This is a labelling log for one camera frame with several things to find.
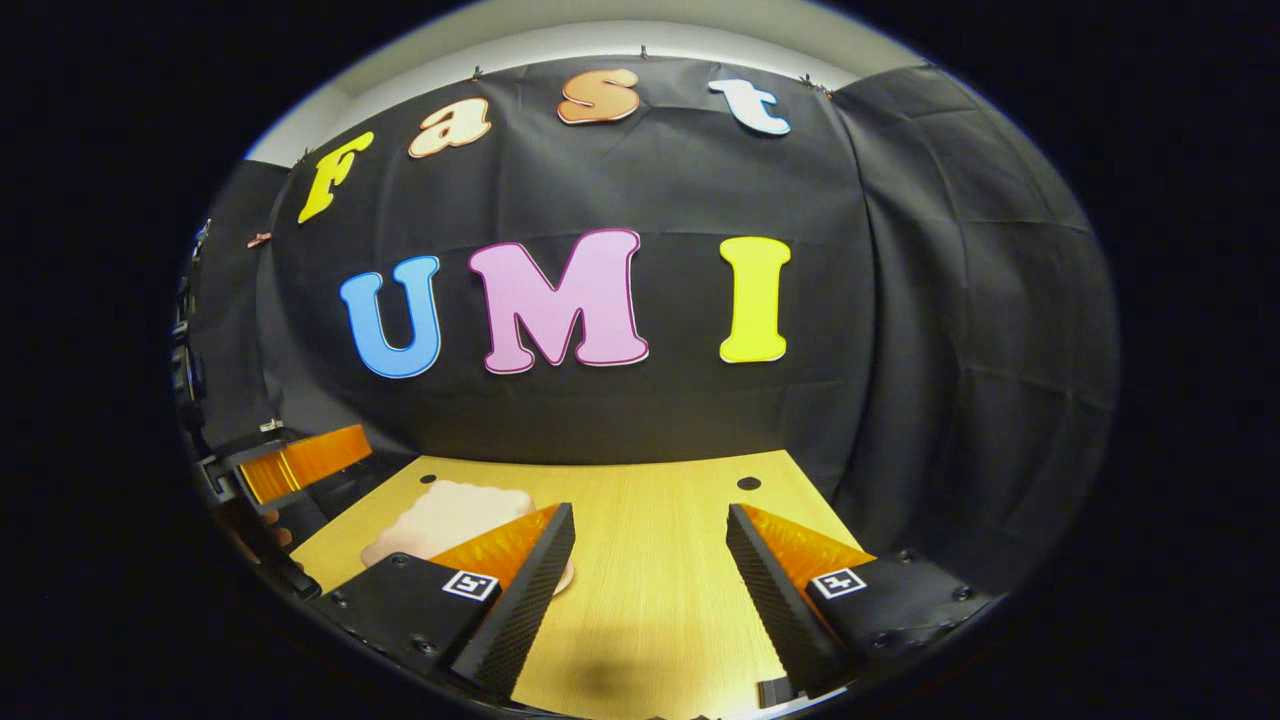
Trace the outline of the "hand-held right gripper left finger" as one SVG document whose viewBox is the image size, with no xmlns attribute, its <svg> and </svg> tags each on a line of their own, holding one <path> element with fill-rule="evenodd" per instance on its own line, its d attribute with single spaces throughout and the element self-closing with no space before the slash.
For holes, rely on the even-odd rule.
<svg viewBox="0 0 1280 720">
<path fill-rule="evenodd" d="M 390 553 L 308 606 L 413 676 L 508 700 L 575 539 L 554 503 L 431 559 Z"/>
</svg>

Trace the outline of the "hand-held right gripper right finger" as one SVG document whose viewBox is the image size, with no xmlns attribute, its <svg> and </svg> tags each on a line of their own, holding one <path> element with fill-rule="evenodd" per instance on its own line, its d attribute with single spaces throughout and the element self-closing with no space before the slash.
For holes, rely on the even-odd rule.
<svg viewBox="0 0 1280 720">
<path fill-rule="evenodd" d="M 730 505 L 726 544 L 803 693 L 900 676 L 1004 598 L 915 550 L 876 557 L 746 503 Z"/>
</svg>

